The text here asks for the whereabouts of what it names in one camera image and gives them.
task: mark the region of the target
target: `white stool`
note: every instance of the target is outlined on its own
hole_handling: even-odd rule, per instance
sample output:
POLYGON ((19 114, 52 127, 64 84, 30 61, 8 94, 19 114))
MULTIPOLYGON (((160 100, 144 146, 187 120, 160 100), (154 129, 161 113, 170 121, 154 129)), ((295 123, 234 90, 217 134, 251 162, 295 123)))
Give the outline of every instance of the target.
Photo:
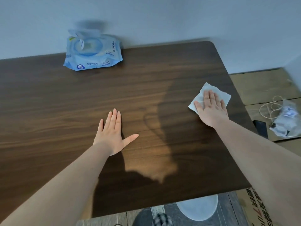
POLYGON ((180 211, 189 219, 204 221, 209 219, 217 208, 218 196, 200 197, 187 201, 177 202, 180 211))

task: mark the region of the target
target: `white wet wipe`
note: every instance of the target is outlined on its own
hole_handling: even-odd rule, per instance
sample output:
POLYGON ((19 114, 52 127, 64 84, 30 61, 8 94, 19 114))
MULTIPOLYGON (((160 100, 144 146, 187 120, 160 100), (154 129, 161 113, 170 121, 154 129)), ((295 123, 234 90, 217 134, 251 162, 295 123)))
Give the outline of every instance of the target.
POLYGON ((204 108, 204 91, 205 90, 212 90, 214 93, 216 93, 219 96, 220 100, 224 100, 225 105, 227 106, 228 102, 230 101, 231 95, 227 94, 223 91, 220 91, 217 87, 210 85, 209 83, 205 83, 205 85, 200 90, 200 93, 193 99, 193 101, 190 103, 188 108, 198 113, 197 108, 194 105, 194 101, 198 101, 201 103, 202 107, 204 108))

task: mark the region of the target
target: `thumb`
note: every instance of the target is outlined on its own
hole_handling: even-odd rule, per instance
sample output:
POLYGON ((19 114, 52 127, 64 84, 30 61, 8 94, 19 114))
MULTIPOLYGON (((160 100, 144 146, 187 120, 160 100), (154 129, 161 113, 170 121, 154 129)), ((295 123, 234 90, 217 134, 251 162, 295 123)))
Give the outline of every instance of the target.
POLYGON ((133 135, 125 138, 124 140, 122 140, 123 148, 125 148, 130 142, 134 141, 138 136, 139 136, 139 134, 133 134, 133 135))
POLYGON ((202 107, 202 105, 201 105, 200 102, 194 101, 194 105, 197 108, 198 114, 204 111, 204 109, 203 109, 203 107, 202 107))

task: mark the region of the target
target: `forearm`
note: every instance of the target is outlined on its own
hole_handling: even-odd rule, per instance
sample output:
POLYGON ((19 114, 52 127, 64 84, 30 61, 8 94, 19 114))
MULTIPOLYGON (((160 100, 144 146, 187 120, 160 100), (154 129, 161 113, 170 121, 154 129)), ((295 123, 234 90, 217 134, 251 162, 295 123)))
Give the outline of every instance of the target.
POLYGON ((108 146, 93 145, 17 208, 2 225, 75 225, 110 154, 108 146))
POLYGON ((228 119, 215 129, 271 214, 281 222, 299 217, 301 157, 228 119))

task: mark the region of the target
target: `plaid fabric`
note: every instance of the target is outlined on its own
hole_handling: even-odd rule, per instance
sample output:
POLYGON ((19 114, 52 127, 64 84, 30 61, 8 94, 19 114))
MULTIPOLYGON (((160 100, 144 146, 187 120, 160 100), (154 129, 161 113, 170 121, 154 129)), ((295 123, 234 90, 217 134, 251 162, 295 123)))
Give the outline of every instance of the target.
POLYGON ((173 226, 173 223, 165 213, 158 213, 153 219, 152 226, 173 226))

